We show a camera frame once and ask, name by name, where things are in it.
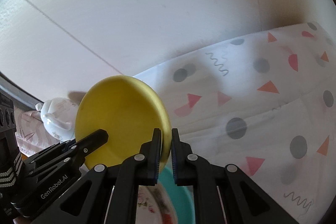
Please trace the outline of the white plate pink flowers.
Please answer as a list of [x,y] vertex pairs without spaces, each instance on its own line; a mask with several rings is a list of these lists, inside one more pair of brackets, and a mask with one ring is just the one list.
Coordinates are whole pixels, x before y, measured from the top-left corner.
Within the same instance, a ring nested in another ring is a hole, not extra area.
[[160,182],[139,187],[135,223],[178,223],[173,203]]

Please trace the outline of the teal round plastic plate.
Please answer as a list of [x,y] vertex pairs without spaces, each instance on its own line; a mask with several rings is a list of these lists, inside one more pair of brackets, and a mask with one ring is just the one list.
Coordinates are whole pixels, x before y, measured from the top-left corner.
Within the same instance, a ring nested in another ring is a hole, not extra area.
[[194,201],[188,188],[186,186],[176,186],[173,171],[167,167],[159,174],[158,181],[169,196],[178,223],[195,223]]

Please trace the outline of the yellow plastic bowl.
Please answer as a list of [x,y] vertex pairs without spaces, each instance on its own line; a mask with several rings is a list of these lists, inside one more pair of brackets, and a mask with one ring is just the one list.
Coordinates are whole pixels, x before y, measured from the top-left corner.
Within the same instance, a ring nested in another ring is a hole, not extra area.
[[154,129],[161,131],[159,168],[163,170],[171,146],[171,122],[159,95],[146,83],[130,76],[101,80],[83,97],[75,120],[75,139],[96,130],[108,133],[108,141],[85,158],[92,169],[97,164],[113,166],[139,153],[151,141]]

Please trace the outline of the pink striped bedding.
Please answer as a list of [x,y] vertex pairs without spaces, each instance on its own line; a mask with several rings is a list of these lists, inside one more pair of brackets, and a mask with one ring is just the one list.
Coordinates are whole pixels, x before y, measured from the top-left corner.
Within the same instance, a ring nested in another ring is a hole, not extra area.
[[24,111],[14,107],[17,131],[15,136],[21,153],[32,156],[35,153],[57,143],[57,140],[45,130],[40,112]]

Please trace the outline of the patterned white tablecloth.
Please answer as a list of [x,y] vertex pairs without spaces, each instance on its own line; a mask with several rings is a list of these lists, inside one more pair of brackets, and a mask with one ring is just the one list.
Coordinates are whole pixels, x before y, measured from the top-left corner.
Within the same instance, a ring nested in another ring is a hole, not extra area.
[[299,223],[335,197],[335,41],[316,22],[225,40],[137,75],[182,141],[235,164]]

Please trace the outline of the white ceramic electric kettle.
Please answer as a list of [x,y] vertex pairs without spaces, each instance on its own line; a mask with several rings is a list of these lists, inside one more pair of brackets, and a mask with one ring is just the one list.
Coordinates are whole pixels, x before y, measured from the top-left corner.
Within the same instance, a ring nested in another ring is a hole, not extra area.
[[61,142],[75,138],[75,119],[78,105],[66,98],[54,98],[45,103],[37,103],[46,131]]

